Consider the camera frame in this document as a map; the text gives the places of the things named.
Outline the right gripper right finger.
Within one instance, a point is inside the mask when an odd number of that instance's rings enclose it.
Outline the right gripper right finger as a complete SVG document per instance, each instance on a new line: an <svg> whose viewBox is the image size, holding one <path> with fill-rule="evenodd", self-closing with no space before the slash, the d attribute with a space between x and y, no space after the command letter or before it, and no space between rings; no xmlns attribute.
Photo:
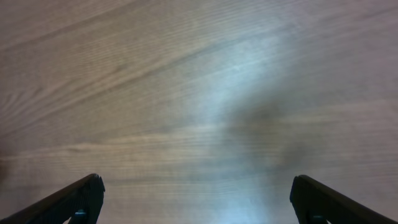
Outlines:
<svg viewBox="0 0 398 224"><path fill-rule="evenodd" d="M397 224L307 175L294 177L290 202L300 224Z"/></svg>

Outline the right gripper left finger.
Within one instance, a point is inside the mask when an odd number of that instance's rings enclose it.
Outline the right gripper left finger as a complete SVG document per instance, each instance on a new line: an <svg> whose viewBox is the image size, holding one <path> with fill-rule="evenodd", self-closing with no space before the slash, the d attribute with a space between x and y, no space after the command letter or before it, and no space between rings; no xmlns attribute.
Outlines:
<svg viewBox="0 0 398 224"><path fill-rule="evenodd" d="M90 174L1 220L1 224L96 224L105 187L98 174Z"/></svg>

